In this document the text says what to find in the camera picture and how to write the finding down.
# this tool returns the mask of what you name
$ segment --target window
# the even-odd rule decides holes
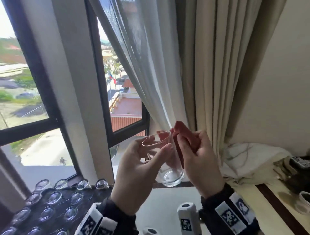
[[[30,191],[80,174],[23,7],[10,0],[0,1],[0,147]]]
[[[132,84],[131,67],[109,21],[104,25],[99,22],[88,1],[86,8],[108,145],[113,158],[121,142],[128,143],[129,138],[147,135],[149,113]]]

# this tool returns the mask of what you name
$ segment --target right hand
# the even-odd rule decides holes
[[[184,169],[189,180],[197,188],[204,198],[213,196],[224,188],[224,178],[222,177],[217,158],[213,152],[211,142],[206,131],[194,133],[201,144],[196,153],[193,153],[188,141],[178,135],[178,143],[184,158]]]

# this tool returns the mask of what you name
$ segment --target hand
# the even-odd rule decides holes
[[[222,177],[216,156],[206,131],[194,133],[201,139],[201,145],[196,153],[193,153],[188,141],[178,135],[178,143],[184,158],[184,169],[189,180],[198,189],[201,196],[208,198],[219,193],[224,188]]]
[[[127,215],[134,215],[150,195],[159,169],[173,153],[171,143],[163,146],[151,160],[141,162],[151,149],[142,146],[142,141],[133,141],[122,156],[117,170],[111,200]]]

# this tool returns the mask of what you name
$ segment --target person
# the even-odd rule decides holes
[[[201,145],[193,153],[188,141],[178,135],[178,143],[184,157],[184,169],[201,195],[200,218],[213,234],[263,234],[254,212],[242,198],[225,183],[206,131],[194,133]],[[136,212],[150,195],[161,166],[173,151],[171,143],[163,146],[149,161],[141,162],[147,153],[142,141],[133,141],[123,155],[110,198],[97,208],[103,217],[117,223],[113,235],[138,234]]]

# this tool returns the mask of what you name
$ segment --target left hand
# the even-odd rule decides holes
[[[126,149],[117,170],[111,200],[127,215],[134,215],[150,195],[161,166],[173,153],[171,143],[163,146],[149,161],[141,162],[151,149],[142,146],[143,140],[133,141]]]

